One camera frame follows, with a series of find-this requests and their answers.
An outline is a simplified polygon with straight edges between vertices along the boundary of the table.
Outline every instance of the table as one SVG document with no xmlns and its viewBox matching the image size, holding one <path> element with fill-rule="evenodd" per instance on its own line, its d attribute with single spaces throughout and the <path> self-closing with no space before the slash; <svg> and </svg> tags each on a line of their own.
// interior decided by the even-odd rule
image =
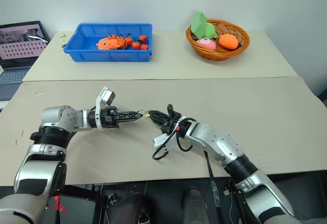
<svg viewBox="0 0 327 224">
<path fill-rule="evenodd" d="M 23 82 L 0 114 L 0 185 L 12 185 L 44 108 L 91 108 L 106 85 L 121 110 L 176 111 L 234 137 L 264 173 L 327 168 L 327 109 L 299 77 L 201 80 Z M 203 152 L 172 150 L 152 160 L 150 119 L 79 132 L 68 146 L 66 184 L 208 177 Z M 227 176 L 212 162 L 215 176 Z"/>
<path fill-rule="evenodd" d="M 206 61 L 198 56 L 188 43 L 184 31 L 154 32 L 150 62 L 74 62 L 61 48 L 72 34 L 72 31 L 58 32 L 23 81 L 297 76 L 264 31 L 249 32 L 249 48 L 221 62 Z"/>
</svg>

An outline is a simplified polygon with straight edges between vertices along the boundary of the orange toy fish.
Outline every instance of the orange toy fish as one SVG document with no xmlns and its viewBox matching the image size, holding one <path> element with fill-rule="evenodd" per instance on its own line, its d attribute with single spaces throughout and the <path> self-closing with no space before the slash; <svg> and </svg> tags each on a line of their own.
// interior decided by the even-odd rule
<svg viewBox="0 0 327 224">
<path fill-rule="evenodd" d="M 108 37 L 100 39 L 96 45 L 98 49 L 117 49 L 121 47 L 117 39 L 110 39 Z"/>
</svg>

